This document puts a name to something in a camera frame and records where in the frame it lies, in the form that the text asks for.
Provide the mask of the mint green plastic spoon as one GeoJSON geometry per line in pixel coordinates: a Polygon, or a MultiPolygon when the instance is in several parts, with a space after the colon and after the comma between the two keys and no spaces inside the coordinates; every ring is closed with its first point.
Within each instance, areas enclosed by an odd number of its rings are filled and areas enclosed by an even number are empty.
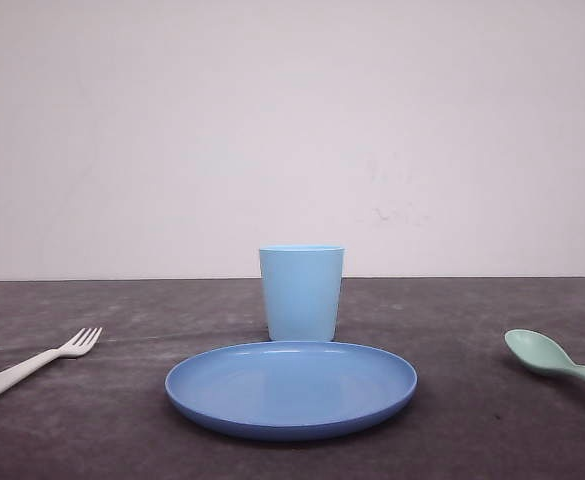
{"type": "Polygon", "coordinates": [[[512,329],[504,341],[530,371],[544,376],[571,376],[585,382],[585,365],[575,363],[550,337],[527,329],[512,329]]]}

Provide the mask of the white plastic fork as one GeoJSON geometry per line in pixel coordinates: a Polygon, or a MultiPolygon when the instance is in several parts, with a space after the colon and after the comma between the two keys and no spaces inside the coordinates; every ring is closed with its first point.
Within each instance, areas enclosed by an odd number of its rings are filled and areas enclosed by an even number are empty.
{"type": "Polygon", "coordinates": [[[61,346],[41,352],[0,372],[0,395],[39,369],[61,358],[79,358],[86,355],[98,342],[102,327],[82,328],[61,346]]]}

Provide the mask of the light blue plastic cup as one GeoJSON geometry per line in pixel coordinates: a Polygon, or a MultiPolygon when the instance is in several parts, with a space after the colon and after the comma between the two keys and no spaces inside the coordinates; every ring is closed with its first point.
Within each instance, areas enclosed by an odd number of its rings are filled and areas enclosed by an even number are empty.
{"type": "Polygon", "coordinates": [[[331,341],[336,332],[345,249],[273,245],[259,249],[269,338],[331,341]]]}

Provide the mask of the blue plastic plate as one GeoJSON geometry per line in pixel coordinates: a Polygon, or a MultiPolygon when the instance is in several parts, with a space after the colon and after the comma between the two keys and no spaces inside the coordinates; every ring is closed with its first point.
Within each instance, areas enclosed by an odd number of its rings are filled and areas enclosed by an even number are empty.
{"type": "Polygon", "coordinates": [[[402,410],[418,376],[405,359],[340,342],[271,341],[192,356],[165,378],[173,406],[217,433],[310,441],[374,427],[402,410]]]}

